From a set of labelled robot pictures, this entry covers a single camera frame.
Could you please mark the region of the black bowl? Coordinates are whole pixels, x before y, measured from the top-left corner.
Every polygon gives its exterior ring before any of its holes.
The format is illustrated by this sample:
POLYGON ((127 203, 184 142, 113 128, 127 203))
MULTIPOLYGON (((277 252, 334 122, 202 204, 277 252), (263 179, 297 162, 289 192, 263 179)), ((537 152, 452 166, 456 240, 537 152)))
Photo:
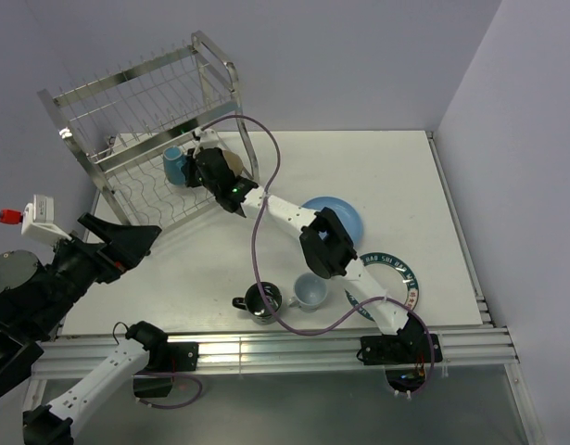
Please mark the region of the black bowl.
POLYGON ((234 176, 241 176, 244 170, 244 164, 241 158, 230 150, 223 150, 222 155, 234 176))

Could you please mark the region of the white mug blue handle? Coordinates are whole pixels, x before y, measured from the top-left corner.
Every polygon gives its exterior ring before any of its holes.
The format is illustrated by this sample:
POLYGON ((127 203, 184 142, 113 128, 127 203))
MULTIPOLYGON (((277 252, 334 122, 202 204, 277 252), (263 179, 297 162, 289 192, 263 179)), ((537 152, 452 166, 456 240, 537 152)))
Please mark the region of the white mug blue handle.
POLYGON ((185 185, 187 181, 188 161, 184 152, 178 146, 167 147, 162 154, 163 170, 166 179, 173 185, 185 185))

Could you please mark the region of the light blue plate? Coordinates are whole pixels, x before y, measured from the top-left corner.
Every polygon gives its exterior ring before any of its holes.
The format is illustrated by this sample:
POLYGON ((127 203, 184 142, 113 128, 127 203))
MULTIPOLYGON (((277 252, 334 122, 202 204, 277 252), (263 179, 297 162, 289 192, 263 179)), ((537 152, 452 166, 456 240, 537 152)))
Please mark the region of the light blue plate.
POLYGON ((350 236, 354 248, 359 249, 364 235, 363 222, 360 214, 347 201, 339 197, 314 197, 302 207, 309 210, 333 210, 350 236))

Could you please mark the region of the black mug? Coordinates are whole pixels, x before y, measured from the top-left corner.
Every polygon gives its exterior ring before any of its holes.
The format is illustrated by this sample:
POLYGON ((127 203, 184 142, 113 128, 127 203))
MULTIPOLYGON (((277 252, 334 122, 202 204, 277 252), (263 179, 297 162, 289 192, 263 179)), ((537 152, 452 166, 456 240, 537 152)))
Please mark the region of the black mug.
MULTIPOLYGON (((272 310, 279 312, 283 303, 280 289, 271 282, 262 281, 261 286, 272 310)), ((233 298, 232 306, 238 310, 247 312, 251 319, 257 324, 271 324, 275 321, 274 316, 260 294, 260 289, 257 284, 250 286, 243 297, 233 298)))

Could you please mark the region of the light grey cup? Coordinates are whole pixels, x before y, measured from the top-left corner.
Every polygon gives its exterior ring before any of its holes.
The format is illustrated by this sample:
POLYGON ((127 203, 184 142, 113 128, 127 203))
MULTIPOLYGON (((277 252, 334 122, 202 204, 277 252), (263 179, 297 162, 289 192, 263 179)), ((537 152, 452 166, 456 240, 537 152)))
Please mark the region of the light grey cup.
POLYGON ((304 312, 315 312, 325 302, 328 286, 324 279, 314 273, 300 275, 293 285, 293 295, 288 306, 304 312))

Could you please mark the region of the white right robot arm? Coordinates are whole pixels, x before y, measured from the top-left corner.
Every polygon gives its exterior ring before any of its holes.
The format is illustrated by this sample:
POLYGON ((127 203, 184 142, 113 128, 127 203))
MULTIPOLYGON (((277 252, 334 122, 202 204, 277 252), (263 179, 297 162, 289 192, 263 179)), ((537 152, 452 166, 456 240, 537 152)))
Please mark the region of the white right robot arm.
POLYGON ((244 176, 235 153, 218 147, 189 150, 183 171, 187 186, 204 187, 223 210, 253 220, 253 242, 258 240, 263 218, 269 217, 298 241, 312 273, 342 281, 357 302, 342 318, 365 309, 380 332, 363 345, 367 354, 363 362, 440 362, 439 346, 428 326, 411 306, 393 299, 370 275, 334 210, 310 210, 271 194, 268 186, 244 176))

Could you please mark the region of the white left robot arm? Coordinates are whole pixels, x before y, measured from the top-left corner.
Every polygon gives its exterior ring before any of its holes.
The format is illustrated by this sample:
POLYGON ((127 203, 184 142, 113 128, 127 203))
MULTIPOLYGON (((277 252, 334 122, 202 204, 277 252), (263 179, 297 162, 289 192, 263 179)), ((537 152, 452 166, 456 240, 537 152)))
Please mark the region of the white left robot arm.
POLYGON ((161 230, 122 225, 85 213, 87 242, 60 229, 35 207, 4 210, 0 221, 17 224, 49 245, 45 264, 30 251, 0 254, 0 444, 72 444, 108 398, 132 385, 135 399, 169 410, 174 386, 194 386, 198 346, 175 343, 160 328, 140 321, 117 323, 110 340, 62 340, 55 332, 75 304, 96 284, 110 284, 135 269, 161 230))

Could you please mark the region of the stainless steel dish rack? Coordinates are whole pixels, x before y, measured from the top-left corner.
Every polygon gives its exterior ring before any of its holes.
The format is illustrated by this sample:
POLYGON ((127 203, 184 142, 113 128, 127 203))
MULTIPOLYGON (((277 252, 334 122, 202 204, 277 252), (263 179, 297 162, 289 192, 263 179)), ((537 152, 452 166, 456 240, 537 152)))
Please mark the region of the stainless steel dish rack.
POLYGON ((38 97, 60 138, 94 183, 102 219, 157 225, 169 232, 216 202, 202 187, 173 185, 163 171, 169 146, 196 147, 192 132, 212 129, 258 181, 259 164, 233 61, 202 31, 188 43, 143 58, 68 91, 38 97))

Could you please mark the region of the white plate green rim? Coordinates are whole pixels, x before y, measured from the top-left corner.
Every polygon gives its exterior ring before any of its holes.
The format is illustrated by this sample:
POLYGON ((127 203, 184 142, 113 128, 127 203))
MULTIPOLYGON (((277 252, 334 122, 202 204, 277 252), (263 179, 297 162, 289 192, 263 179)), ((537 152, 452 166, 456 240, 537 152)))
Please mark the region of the white plate green rim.
MULTIPOLYGON (((361 255, 363 268, 341 284, 353 307, 373 297, 394 299, 411 311, 416 309, 420 286, 415 272, 400 258, 385 252, 361 255)), ((396 327, 403 321, 402 310, 378 300, 358 309, 363 317, 381 325, 396 327)))

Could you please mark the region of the aluminium mounting rail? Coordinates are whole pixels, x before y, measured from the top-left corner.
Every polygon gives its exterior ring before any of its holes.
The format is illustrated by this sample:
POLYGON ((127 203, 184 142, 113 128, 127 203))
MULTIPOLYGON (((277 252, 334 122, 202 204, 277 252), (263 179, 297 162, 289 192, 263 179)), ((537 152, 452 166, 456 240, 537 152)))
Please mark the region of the aluminium mounting rail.
MULTIPOLYGON (((173 335, 170 343, 196 342, 199 375, 246 375, 362 370, 357 360, 360 338, 373 329, 340 329, 318 337, 283 331, 251 334, 173 335)), ((507 328, 484 325, 438 332, 441 365, 476 366, 518 363, 507 328)), ((44 355, 33 366, 35 380, 79 379, 98 366, 113 350, 110 336, 60 338, 44 345, 44 355)))

